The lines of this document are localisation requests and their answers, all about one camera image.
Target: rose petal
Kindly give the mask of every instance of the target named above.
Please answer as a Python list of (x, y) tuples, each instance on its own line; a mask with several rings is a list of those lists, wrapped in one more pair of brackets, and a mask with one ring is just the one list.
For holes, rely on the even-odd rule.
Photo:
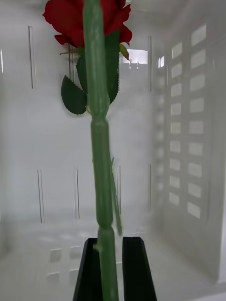
[(120, 30), (120, 43), (126, 42), (129, 43), (132, 39), (132, 32), (129, 30), (128, 27), (126, 27), (125, 25), (122, 26), (121, 30)]
[(114, 20), (114, 17), (121, 10), (121, 7), (116, 0), (100, 0), (100, 4), (103, 11), (104, 29), (106, 31), (108, 26)]
[(53, 28), (67, 36), (78, 47), (84, 46), (82, 9), (72, 0), (50, 0), (43, 14)]
[(114, 21), (108, 26), (105, 34), (108, 35), (122, 27), (123, 22), (129, 18), (131, 12), (130, 5), (127, 5), (124, 9), (120, 10), (117, 15), (114, 16)]
[(126, 5), (126, 0), (118, 0), (118, 1), (119, 1), (119, 4), (120, 4), (120, 7), (124, 8), (124, 6)]

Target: vertical slit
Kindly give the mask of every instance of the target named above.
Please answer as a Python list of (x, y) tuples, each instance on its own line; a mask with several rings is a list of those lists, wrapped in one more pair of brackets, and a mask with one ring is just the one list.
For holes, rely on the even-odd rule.
[(121, 214), (121, 166), (119, 166), (119, 198), (120, 198), (120, 214)]
[(45, 222), (45, 213), (44, 213), (44, 199), (43, 199), (43, 188), (42, 188), (42, 173), (41, 174), (41, 198), (42, 198), (42, 211), (43, 211), (43, 221)]
[(78, 213), (80, 219), (80, 209), (79, 209), (79, 175), (78, 175), (78, 168), (77, 169), (77, 197), (78, 197)]
[(75, 209), (75, 219), (77, 219), (77, 207), (76, 207), (76, 188), (75, 188), (75, 166), (74, 166), (74, 171), (73, 171), (73, 174), (74, 174), (74, 209)]
[(150, 178), (149, 178), (149, 211), (151, 211), (151, 184), (152, 183), (152, 170), (150, 164)]
[(36, 68), (35, 68), (35, 57), (34, 57), (34, 40), (33, 40), (33, 27), (28, 27), (28, 39), (29, 39), (29, 53), (31, 62), (31, 77), (32, 77), (32, 89), (35, 89), (36, 84)]
[(74, 83), (74, 53), (73, 52), (72, 52), (72, 72), (73, 72), (73, 83)]
[(116, 166), (116, 190), (117, 190), (117, 198), (119, 198), (119, 189), (118, 189), (118, 165)]
[(152, 37), (148, 37), (148, 85), (152, 91)]
[(38, 172), (38, 187), (39, 187), (39, 209), (40, 209), (40, 221), (42, 224), (42, 216), (41, 216), (41, 196), (40, 196), (40, 183), (39, 183), (39, 171)]
[(166, 66), (166, 86), (168, 87), (168, 65)]
[(69, 61), (69, 78), (71, 78), (71, 53), (70, 53), (70, 44), (68, 44), (68, 61)]

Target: rose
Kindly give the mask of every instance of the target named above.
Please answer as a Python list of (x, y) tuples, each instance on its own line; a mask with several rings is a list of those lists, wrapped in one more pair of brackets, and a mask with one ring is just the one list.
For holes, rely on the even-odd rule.
[[(120, 43), (129, 43), (132, 32), (123, 24), (129, 18), (130, 5), (126, 0), (100, 0), (103, 10), (104, 31), (108, 35), (120, 31)], [(50, 0), (43, 16), (60, 35), (55, 38), (60, 44), (69, 43), (74, 47), (84, 47), (83, 0)]]

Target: red rose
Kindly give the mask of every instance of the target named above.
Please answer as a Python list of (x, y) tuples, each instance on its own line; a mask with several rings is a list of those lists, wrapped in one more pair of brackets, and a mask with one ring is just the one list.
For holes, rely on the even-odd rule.
[[(120, 30), (120, 43), (129, 43), (132, 32), (123, 23), (128, 20), (131, 11), (126, 0), (100, 0), (103, 10), (105, 35)], [(55, 38), (60, 44), (69, 43), (75, 47), (84, 46), (83, 0), (50, 0), (43, 14), (46, 21), (53, 25), (60, 35)]]

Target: rectangular slot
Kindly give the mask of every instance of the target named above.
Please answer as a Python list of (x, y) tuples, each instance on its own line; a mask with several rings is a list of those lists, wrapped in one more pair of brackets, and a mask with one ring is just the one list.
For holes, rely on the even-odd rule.
[(202, 188), (198, 185), (188, 183), (188, 193), (196, 198), (202, 197)]
[(180, 170), (180, 161), (176, 159), (170, 159), (170, 168), (173, 170)]
[(172, 48), (172, 59), (182, 54), (182, 42), (178, 43)]
[(179, 95), (181, 95), (181, 93), (182, 93), (181, 83), (178, 83), (178, 84), (175, 84), (172, 86), (172, 88), (171, 88), (171, 96), (172, 97), (179, 96)]
[(164, 157), (164, 149), (163, 147), (160, 147), (158, 150), (157, 150), (157, 157), (159, 159), (163, 158)]
[(188, 163), (188, 173), (195, 177), (202, 177), (202, 166), (201, 164)]
[(180, 188), (180, 179), (174, 176), (169, 177), (169, 183), (172, 187), (179, 189)]
[(163, 141), (163, 139), (164, 139), (164, 131), (159, 131), (156, 135), (156, 140)]
[(197, 68), (199, 66), (204, 65), (206, 62), (206, 50), (203, 49), (197, 53), (195, 53), (194, 55), (192, 55), (191, 58), (191, 68)]
[(61, 260), (61, 249), (51, 250), (50, 252), (50, 262), (60, 262)]
[(162, 125), (164, 123), (164, 114), (163, 113), (157, 115), (156, 123), (159, 125)]
[(179, 63), (172, 68), (172, 78), (181, 75), (181, 73), (182, 73), (182, 63)]
[(174, 103), (171, 105), (171, 115), (180, 115), (181, 114), (181, 104), (180, 103)]
[(180, 141), (170, 141), (170, 151), (180, 152)]
[(163, 191), (163, 183), (162, 182), (158, 182), (157, 190), (158, 191)]
[(192, 46), (195, 46), (206, 39), (206, 29), (207, 25), (205, 24), (192, 33)]
[(204, 98), (193, 99), (190, 102), (190, 112), (197, 113), (204, 111)]
[(205, 87), (205, 75), (200, 74), (191, 78), (190, 91), (197, 91)]
[(203, 121), (190, 121), (189, 122), (189, 133), (194, 135), (203, 134), (204, 123)]
[(179, 206), (180, 205), (180, 198), (179, 196), (177, 196), (176, 194), (174, 193), (169, 193), (169, 201), (173, 204), (173, 205), (176, 205), (176, 206)]
[(158, 175), (163, 175), (164, 174), (164, 165), (160, 164), (157, 168), (157, 173)]
[(190, 202), (187, 203), (187, 210), (188, 213), (190, 213), (191, 215), (200, 218), (200, 208)]
[(170, 132), (171, 134), (180, 134), (180, 122), (171, 122)]
[(202, 156), (203, 154), (203, 144), (202, 143), (189, 143), (189, 154), (195, 156)]

